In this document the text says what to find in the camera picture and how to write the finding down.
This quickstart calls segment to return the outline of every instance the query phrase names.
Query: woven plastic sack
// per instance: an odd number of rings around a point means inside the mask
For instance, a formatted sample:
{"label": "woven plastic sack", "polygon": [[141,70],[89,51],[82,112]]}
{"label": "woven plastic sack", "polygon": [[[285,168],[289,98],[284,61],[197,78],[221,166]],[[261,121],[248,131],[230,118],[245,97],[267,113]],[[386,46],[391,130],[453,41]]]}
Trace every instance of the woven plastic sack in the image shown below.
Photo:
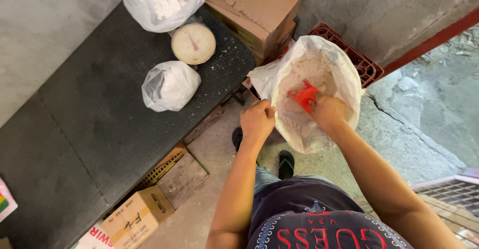
{"label": "woven plastic sack", "polygon": [[346,118],[356,128],[363,90],[358,72],[336,44],[319,36],[303,36],[281,59],[250,71],[251,83],[262,99],[277,107],[276,129],[289,145],[301,153],[317,153],[334,147],[325,134],[289,91],[300,92],[303,80],[322,93],[342,99]]}
{"label": "woven plastic sack", "polygon": [[201,83],[200,75],[182,61],[156,65],[141,86],[143,102],[154,111],[179,111]]}
{"label": "woven plastic sack", "polygon": [[131,16],[141,27],[151,32],[168,32],[177,28],[204,2],[205,0],[123,0]]}

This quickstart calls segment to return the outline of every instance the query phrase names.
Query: black rubber mat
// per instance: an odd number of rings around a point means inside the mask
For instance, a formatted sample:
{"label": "black rubber mat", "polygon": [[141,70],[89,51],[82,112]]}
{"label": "black rubber mat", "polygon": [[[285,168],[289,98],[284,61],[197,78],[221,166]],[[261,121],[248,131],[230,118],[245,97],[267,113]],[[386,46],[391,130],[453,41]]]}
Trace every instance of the black rubber mat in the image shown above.
{"label": "black rubber mat", "polygon": [[[51,115],[39,117],[36,108],[40,106],[24,106],[1,129],[0,155],[5,157],[0,166],[5,168],[0,174],[13,196],[24,200],[23,208],[9,216],[9,223],[2,223],[0,232],[8,234],[15,248],[71,245],[75,234],[79,238],[121,200],[254,68],[253,54],[204,7],[195,15],[212,30],[217,47],[210,60],[199,66],[201,85],[181,111],[154,112],[145,107],[141,85],[147,72],[156,64],[177,59],[167,33],[143,30],[120,3],[29,100],[41,100]],[[38,138],[24,138],[28,131],[20,120],[26,118],[19,116],[35,119],[28,130]],[[44,131],[57,125],[63,142],[45,136]],[[18,133],[12,138],[9,131]],[[14,142],[22,143],[23,149],[11,148]],[[68,143],[72,158],[58,160],[56,153],[67,149]],[[28,166],[34,167],[22,177]],[[51,167],[64,173],[52,178],[55,170],[50,171]],[[24,180],[31,187],[22,186]],[[99,192],[93,190],[95,185]],[[33,214],[37,222],[27,219]],[[43,229],[33,233],[32,224],[41,224]],[[6,232],[10,227],[16,232]],[[62,231],[67,235],[60,239],[55,233]]]}
{"label": "black rubber mat", "polygon": [[18,203],[0,223],[13,248],[64,248],[109,207],[38,96],[0,129],[0,177]]}

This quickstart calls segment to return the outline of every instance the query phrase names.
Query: plastic crate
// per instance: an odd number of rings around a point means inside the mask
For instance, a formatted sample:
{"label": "plastic crate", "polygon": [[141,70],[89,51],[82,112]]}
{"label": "plastic crate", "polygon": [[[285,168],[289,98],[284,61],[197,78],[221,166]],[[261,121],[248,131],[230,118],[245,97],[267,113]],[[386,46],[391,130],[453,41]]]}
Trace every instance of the plastic crate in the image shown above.
{"label": "plastic crate", "polygon": [[362,88],[368,87],[373,82],[379,80],[384,74],[384,70],[380,66],[367,56],[354,50],[343,40],[343,37],[326,25],[325,22],[321,21],[315,25],[308,35],[320,36],[338,45],[338,47],[349,56],[351,62],[356,67],[359,77],[361,78]]}

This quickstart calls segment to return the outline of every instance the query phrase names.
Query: red plastic scoop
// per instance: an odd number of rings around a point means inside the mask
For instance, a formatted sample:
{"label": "red plastic scoop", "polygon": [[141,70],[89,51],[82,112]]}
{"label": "red plastic scoop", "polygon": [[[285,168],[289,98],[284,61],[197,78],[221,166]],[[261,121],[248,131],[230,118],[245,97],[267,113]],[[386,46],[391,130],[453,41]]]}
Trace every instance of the red plastic scoop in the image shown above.
{"label": "red plastic scoop", "polygon": [[309,104],[309,100],[316,102],[316,98],[314,95],[319,92],[319,90],[312,86],[308,81],[304,80],[304,84],[306,85],[306,89],[304,89],[299,94],[293,94],[291,91],[288,92],[288,96],[294,99],[299,105],[303,107],[303,109],[307,113],[311,113],[311,105]]}

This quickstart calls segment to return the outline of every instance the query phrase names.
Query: navy t-shirt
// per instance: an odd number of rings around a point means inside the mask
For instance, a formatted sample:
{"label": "navy t-shirt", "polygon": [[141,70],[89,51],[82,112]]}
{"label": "navy t-shirt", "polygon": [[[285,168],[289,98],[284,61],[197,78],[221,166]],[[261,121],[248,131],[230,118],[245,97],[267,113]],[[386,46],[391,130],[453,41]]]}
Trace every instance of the navy t-shirt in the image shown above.
{"label": "navy t-shirt", "polygon": [[248,249],[411,249],[396,231],[365,214],[340,187],[291,178],[254,196]]}

